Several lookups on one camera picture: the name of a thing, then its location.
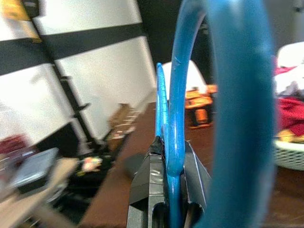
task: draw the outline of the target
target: red fabric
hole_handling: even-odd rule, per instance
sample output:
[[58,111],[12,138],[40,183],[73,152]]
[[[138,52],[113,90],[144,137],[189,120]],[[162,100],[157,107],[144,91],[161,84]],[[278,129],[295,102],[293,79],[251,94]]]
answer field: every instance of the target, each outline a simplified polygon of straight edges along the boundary
[[277,69],[275,69],[275,75],[279,75],[282,73],[287,73],[288,71],[291,71],[293,69],[295,69],[296,67],[278,67]]
[[296,98],[278,99],[279,125],[296,136],[304,135],[304,103]]

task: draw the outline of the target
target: white laundry basket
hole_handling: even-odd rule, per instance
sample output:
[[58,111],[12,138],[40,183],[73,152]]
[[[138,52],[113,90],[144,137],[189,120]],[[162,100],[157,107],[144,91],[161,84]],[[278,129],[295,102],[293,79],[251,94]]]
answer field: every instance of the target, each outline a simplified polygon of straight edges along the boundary
[[304,171],[304,144],[275,140],[275,162],[278,166]]

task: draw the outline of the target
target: blue tube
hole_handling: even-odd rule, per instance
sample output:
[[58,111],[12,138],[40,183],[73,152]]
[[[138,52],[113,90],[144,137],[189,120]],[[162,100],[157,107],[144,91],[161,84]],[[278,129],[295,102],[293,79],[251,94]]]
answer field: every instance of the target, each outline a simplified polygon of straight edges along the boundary
[[260,0],[183,1],[172,54],[167,172],[179,176],[184,163],[186,75],[204,9],[213,41],[218,114],[210,196],[196,227],[255,228],[274,173],[273,52]]
[[159,136],[164,141],[165,144],[165,157],[166,157],[166,164],[168,161],[168,103],[167,103],[167,94],[166,94],[166,84],[165,84],[165,75],[163,72],[162,64],[157,63],[156,65],[156,73],[157,73],[157,108],[156,113],[159,112],[156,118],[157,124],[157,132]]

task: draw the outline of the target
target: clutter on floor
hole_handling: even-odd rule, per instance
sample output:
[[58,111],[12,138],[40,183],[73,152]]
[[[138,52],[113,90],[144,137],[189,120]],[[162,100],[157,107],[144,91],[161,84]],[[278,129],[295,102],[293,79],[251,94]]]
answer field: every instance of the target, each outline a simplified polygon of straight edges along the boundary
[[120,104],[120,108],[109,118],[111,131],[105,141],[113,158],[117,156],[126,137],[135,130],[138,115],[139,112],[129,104]]

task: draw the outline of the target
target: white cloth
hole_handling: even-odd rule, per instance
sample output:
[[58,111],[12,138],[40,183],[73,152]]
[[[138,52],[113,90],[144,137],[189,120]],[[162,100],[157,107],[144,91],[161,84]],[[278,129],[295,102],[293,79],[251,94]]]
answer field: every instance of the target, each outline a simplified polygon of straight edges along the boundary
[[304,64],[286,73],[275,76],[276,94],[278,96],[292,95],[300,90],[304,92]]

